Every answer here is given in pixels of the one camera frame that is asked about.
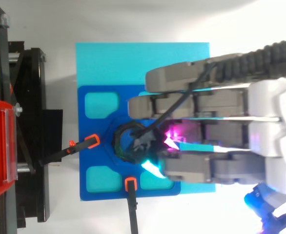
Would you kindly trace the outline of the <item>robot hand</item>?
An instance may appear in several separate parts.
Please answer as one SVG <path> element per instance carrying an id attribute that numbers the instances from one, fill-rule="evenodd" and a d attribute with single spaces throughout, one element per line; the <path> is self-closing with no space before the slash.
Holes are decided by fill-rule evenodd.
<path id="1" fill-rule="evenodd" d="M 132 98 L 128 114 L 153 123 L 134 133 L 128 153 L 134 161 L 163 159 L 163 172 L 173 180 L 255 183 L 245 202 L 261 218 L 263 233 L 277 234 L 286 228 L 286 214 L 274 215 L 286 203 L 286 77 L 249 70 L 243 78 L 252 82 L 225 86 L 233 78 L 221 63 L 201 68 L 177 63 L 149 71 L 148 95 Z M 202 123 L 203 137 L 234 151 L 205 156 L 166 146 L 160 125 L 183 119 Z"/>

